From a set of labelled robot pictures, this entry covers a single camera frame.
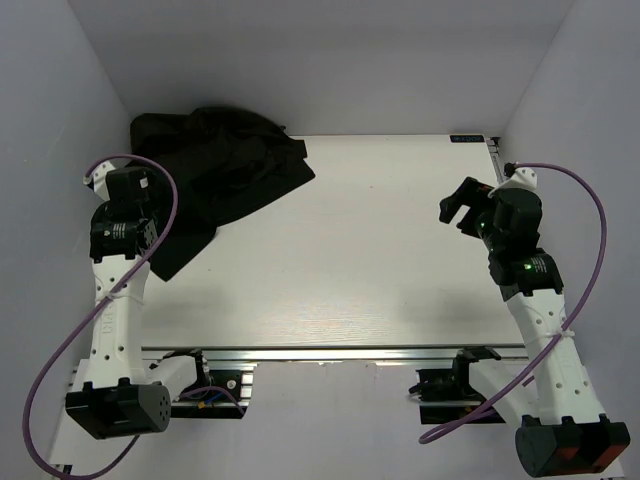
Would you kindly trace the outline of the black jacket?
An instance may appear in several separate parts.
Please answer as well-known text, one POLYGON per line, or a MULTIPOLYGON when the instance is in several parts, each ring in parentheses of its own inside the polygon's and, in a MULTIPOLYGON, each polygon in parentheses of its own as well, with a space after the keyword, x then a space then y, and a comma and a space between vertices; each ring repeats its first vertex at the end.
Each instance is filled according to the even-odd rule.
POLYGON ((251 111, 201 107, 190 114, 145 113, 130 124, 134 155, 164 168, 178 189, 178 210, 152 255, 152 272, 169 281, 216 236, 314 179, 304 141, 251 111))

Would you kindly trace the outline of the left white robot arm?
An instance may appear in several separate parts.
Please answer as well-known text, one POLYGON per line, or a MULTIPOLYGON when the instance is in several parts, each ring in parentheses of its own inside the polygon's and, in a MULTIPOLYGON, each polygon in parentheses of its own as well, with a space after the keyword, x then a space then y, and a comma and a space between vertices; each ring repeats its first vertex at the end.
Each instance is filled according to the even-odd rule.
POLYGON ((156 241, 154 173, 126 167, 107 173, 108 199, 94 213, 90 257, 97 301, 91 352, 79 391, 67 394, 67 414, 104 440, 164 431, 169 391, 151 381, 141 351, 141 313, 150 267, 143 255, 156 241))

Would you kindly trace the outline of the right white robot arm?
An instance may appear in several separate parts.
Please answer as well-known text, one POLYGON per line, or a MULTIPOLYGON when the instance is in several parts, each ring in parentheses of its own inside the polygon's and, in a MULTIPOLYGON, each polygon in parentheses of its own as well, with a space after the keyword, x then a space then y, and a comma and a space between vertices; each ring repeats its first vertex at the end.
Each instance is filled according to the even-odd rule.
POLYGON ((491 278, 514 318, 529 359, 516 377, 494 351, 461 353, 451 384, 461 397, 482 395, 515 430, 515 449, 533 478, 600 474, 629 446, 623 422, 608 419, 566 326, 563 282, 539 247, 542 202, 522 184, 493 188, 466 178, 441 200, 439 219, 458 223, 488 250, 491 278))

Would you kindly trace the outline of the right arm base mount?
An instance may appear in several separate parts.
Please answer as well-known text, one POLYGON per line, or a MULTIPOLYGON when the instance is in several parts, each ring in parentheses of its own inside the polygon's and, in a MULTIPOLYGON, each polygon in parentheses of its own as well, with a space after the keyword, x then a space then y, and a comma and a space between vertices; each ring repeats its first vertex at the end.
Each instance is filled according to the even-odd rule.
POLYGON ((463 347, 453 355, 412 361, 417 381, 408 388, 419 407, 420 423, 440 425, 472 413, 485 397, 470 385, 469 366, 480 361, 518 360, 515 352, 488 346, 463 347))

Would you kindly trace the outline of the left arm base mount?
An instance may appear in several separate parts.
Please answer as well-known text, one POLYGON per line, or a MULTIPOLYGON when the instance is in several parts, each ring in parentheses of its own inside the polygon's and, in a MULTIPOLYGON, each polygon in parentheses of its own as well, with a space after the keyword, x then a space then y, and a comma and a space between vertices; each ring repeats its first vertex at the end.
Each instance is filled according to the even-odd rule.
POLYGON ((201 349, 180 349, 150 360, 149 375, 174 357, 195 361, 196 380, 172 403, 171 419, 240 420, 248 408, 248 396, 242 393, 244 372, 237 367, 212 367, 201 349))

